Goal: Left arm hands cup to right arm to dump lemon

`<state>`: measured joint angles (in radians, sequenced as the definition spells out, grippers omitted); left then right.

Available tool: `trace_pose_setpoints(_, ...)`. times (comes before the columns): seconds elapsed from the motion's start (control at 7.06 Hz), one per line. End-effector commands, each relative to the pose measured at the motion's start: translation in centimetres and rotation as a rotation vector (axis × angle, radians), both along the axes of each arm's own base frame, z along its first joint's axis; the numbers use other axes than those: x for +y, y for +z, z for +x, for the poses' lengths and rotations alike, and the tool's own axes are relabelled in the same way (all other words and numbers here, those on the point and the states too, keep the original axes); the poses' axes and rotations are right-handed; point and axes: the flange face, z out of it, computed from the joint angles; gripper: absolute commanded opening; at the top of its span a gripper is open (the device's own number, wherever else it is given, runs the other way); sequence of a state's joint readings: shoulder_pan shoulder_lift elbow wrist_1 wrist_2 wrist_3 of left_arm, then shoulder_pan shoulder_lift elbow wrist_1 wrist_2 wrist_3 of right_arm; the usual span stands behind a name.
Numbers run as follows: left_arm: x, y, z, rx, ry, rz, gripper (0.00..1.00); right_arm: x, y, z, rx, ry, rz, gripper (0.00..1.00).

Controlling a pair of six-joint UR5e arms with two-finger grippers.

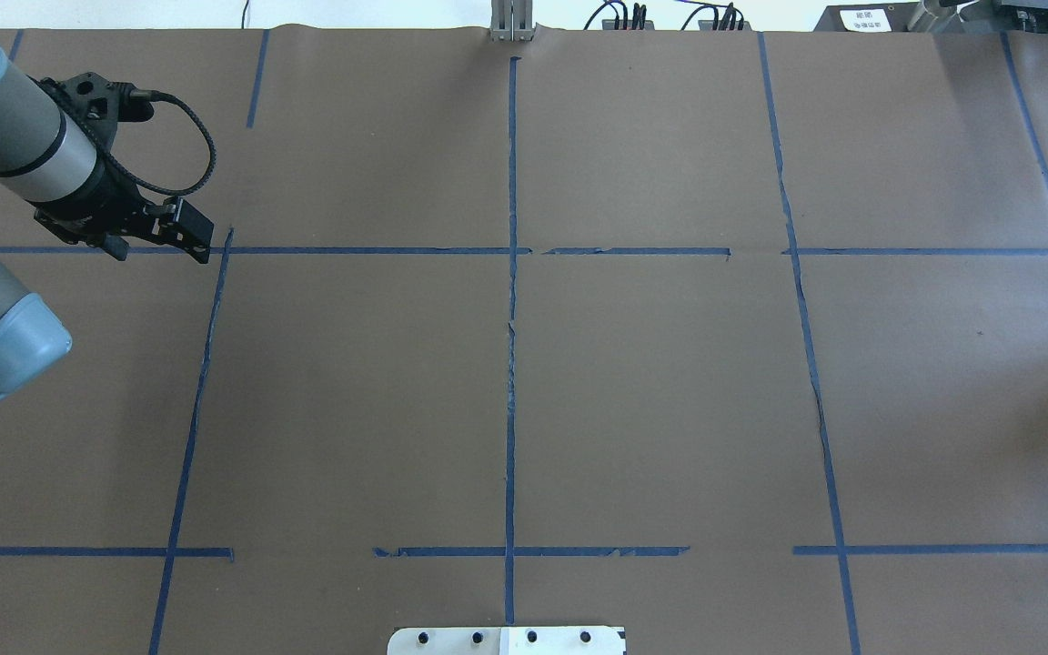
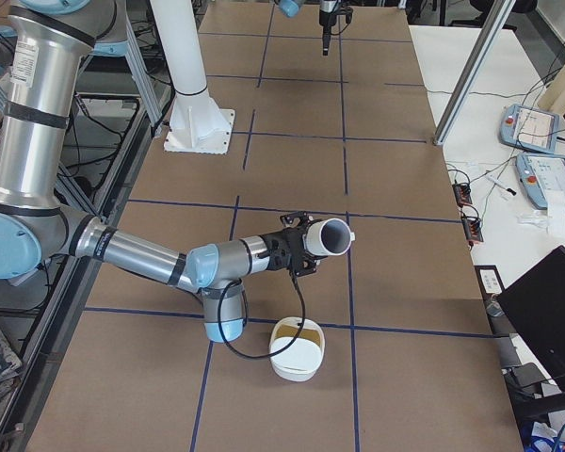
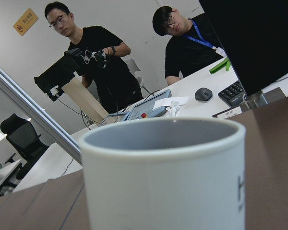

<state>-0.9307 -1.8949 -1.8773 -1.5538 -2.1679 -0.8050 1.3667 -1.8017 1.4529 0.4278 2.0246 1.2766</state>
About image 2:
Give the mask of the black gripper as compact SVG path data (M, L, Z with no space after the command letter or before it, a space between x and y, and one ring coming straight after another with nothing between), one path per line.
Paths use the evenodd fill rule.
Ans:
M303 236L316 220L305 211L280 216L282 230L262 234L266 250L259 257L268 259L267 271L286 269L295 277L316 273L318 260L304 247Z
M338 16L348 16L347 23L351 22L353 8L348 1L343 0L320 0L319 1L319 23L322 24L322 55L328 56L330 50L330 27L328 24L336 24Z

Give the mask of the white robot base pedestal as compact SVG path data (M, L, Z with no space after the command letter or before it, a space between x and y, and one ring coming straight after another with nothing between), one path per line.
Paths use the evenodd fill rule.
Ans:
M192 3L155 0L151 7L175 91L164 149L227 153L235 112L209 93Z

